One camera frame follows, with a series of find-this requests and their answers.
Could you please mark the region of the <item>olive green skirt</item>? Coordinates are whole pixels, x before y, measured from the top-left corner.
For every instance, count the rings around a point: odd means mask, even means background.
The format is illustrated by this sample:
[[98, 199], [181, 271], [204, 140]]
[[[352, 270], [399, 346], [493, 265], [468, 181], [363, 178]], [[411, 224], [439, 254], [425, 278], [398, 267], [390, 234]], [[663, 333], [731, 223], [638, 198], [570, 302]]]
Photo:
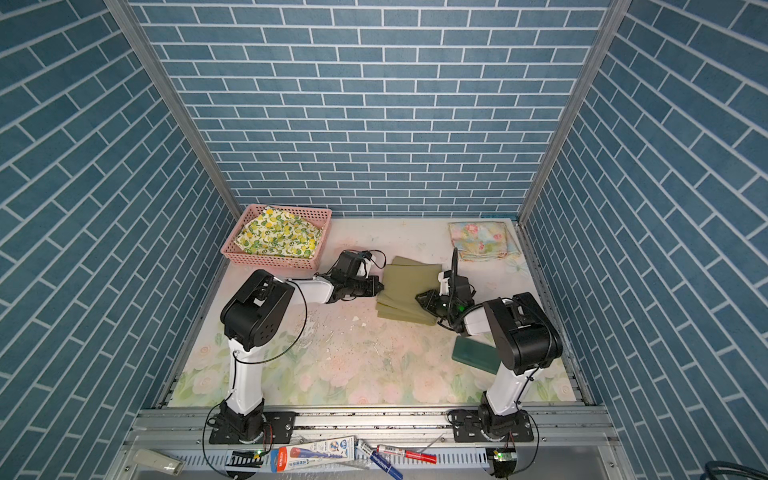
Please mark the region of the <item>olive green skirt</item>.
[[441, 264], [427, 264], [396, 256], [383, 270], [384, 290], [377, 295], [376, 311], [380, 318], [433, 326], [436, 317], [416, 300], [422, 293], [439, 288]]

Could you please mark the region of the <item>pastel floral skirt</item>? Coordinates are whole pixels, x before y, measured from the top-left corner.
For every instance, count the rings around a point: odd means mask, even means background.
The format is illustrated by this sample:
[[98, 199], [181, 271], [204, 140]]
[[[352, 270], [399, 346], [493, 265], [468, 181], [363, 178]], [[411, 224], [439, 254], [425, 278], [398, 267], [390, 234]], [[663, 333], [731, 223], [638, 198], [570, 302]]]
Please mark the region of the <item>pastel floral skirt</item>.
[[464, 261], [487, 261], [517, 256], [519, 249], [503, 222], [452, 222], [448, 231]]

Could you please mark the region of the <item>lemon print skirt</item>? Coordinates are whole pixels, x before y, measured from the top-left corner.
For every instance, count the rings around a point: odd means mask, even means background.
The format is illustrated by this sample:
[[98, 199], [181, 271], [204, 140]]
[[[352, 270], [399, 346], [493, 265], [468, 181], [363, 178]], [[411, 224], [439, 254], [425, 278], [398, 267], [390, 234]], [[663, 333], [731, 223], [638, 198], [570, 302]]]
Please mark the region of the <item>lemon print skirt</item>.
[[267, 207], [243, 227], [235, 243], [251, 255], [311, 258], [322, 233], [298, 215]]

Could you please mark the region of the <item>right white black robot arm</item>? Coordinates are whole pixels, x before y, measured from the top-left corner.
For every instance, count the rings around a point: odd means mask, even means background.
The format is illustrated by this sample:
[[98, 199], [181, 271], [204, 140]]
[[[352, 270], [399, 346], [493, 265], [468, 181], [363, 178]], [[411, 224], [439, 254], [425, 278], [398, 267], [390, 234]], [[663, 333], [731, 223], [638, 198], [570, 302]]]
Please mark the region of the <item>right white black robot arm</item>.
[[514, 418], [535, 375], [563, 353], [552, 321], [530, 292], [480, 303], [465, 276], [454, 270], [438, 275], [439, 287], [415, 296], [438, 324], [464, 337], [491, 333], [500, 359], [492, 386], [483, 394], [479, 416], [488, 428]]

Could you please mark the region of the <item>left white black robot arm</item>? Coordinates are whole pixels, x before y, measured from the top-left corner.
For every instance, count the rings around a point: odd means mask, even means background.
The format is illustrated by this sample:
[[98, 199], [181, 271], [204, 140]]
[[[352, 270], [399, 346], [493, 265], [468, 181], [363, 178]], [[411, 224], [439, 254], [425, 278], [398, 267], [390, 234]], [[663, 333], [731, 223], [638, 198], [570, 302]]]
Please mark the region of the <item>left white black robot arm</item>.
[[254, 271], [220, 314], [231, 355], [231, 387], [224, 411], [245, 419], [263, 410], [263, 366], [280, 357], [267, 357], [266, 348], [290, 306], [300, 305], [308, 313], [312, 304], [373, 298], [384, 290], [375, 271], [386, 263], [381, 250], [346, 249], [326, 272], [306, 279]]

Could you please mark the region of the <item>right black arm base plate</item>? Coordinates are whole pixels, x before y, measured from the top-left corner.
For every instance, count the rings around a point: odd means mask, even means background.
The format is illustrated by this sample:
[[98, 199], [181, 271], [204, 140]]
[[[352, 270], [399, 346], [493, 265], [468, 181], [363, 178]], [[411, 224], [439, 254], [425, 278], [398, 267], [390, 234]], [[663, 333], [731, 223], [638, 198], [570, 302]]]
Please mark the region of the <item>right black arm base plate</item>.
[[496, 415], [489, 407], [477, 410], [453, 409], [446, 414], [457, 443], [531, 442], [534, 432], [530, 416], [525, 411]]

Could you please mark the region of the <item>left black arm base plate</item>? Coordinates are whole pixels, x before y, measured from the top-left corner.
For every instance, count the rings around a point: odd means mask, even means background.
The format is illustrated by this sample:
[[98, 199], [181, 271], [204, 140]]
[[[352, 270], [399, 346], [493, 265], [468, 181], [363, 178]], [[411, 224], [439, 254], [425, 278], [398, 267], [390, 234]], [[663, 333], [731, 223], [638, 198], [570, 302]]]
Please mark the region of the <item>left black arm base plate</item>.
[[256, 412], [245, 419], [217, 413], [206, 422], [210, 429], [208, 442], [214, 445], [288, 444], [296, 417], [297, 414], [292, 411]]

